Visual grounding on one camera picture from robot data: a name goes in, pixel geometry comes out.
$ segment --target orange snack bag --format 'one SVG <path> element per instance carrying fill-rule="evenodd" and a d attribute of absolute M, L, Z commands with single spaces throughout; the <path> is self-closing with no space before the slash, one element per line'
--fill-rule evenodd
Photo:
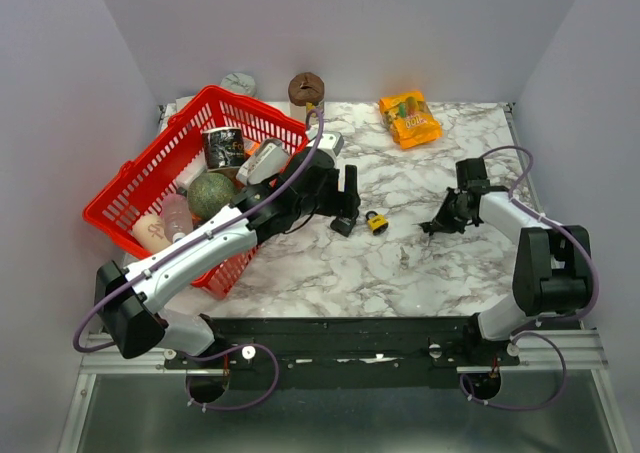
<path fill-rule="evenodd" d="M 385 126 L 391 132 L 393 141 L 403 150 L 442 136 L 440 123 L 431 114 L 419 91 L 382 98 L 379 105 Z"/>

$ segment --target yellow padlock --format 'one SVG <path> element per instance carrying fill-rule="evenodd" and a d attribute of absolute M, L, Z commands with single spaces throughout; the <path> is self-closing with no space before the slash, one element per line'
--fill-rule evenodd
<path fill-rule="evenodd" d="M 367 225 L 369 225 L 369 228 L 371 228 L 371 232 L 374 235 L 379 235 L 389 228 L 389 222 L 387 219 L 375 211 L 368 211 L 364 217 L 367 219 Z"/>

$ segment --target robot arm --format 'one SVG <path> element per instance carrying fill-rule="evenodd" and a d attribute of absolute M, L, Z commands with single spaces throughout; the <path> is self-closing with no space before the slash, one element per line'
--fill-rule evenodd
<path fill-rule="evenodd" d="M 482 158 L 456 163 L 456 176 L 458 188 L 448 189 L 436 217 L 422 223 L 422 229 L 430 236 L 464 233 L 469 225 L 487 223 L 518 246 L 513 294 L 477 316 L 482 338 L 505 340 L 541 315 L 565 315 L 589 303 L 587 263 L 561 233 L 516 207 L 505 187 L 491 186 Z M 589 252 L 584 228 L 564 228 Z"/>
<path fill-rule="evenodd" d="M 300 167 L 311 148 L 295 155 L 281 175 L 244 188 L 213 219 L 160 253 L 129 265 L 126 271 L 114 262 L 102 266 L 97 273 L 96 303 L 126 282 L 142 277 L 99 313 L 122 356 L 134 358 L 153 347 L 190 355 L 207 350 L 214 342 L 207 322 L 200 316 L 166 309 L 165 305 L 195 278 L 287 232 L 299 218 L 310 214 L 336 217 L 332 229 L 348 235 L 358 217 L 360 199 L 353 165 L 345 167 L 345 189 L 338 191 L 335 162 L 342 145 L 339 133 L 325 134 L 306 170 L 283 194 L 223 231 L 214 232 L 268 198 Z"/>

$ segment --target red plastic basket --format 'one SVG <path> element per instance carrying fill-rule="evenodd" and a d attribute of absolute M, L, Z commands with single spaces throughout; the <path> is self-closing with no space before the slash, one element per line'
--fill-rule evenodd
<path fill-rule="evenodd" d="M 131 227 L 146 213 L 160 214 L 162 199 L 177 189 L 175 178 L 202 151 L 202 131 L 218 126 L 239 126 L 246 138 L 257 142 L 278 138 L 291 154 L 308 143 L 299 121 L 261 101 L 208 86 L 169 119 L 168 127 L 137 159 L 122 165 L 84 209 L 84 219 L 137 258 L 149 256 L 131 236 Z M 229 258 L 192 285 L 224 298 L 255 253 L 256 248 Z"/>

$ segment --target marble surface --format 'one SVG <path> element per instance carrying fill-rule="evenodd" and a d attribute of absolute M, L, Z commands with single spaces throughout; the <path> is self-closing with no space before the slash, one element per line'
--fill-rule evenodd
<path fill-rule="evenodd" d="M 515 247 L 487 225 L 429 239 L 417 224 L 431 220 L 455 186 L 456 161 L 512 143 L 506 118 L 496 104 L 430 107 L 443 137 L 401 150 L 375 103 L 326 105 L 325 131 L 345 139 L 340 166 L 358 167 L 360 211 L 384 214 L 386 233 L 373 236 L 362 216 L 344 238 L 329 229 L 330 219 L 313 218 L 265 243 L 225 300 L 188 287 L 168 306 L 214 317 L 446 316 L 493 306 L 510 291 Z M 521 172 L 510 151 L 487 167 L 493 184 L 508 185 Z M 526 187 L 520 195 L 526 201 Z"/>

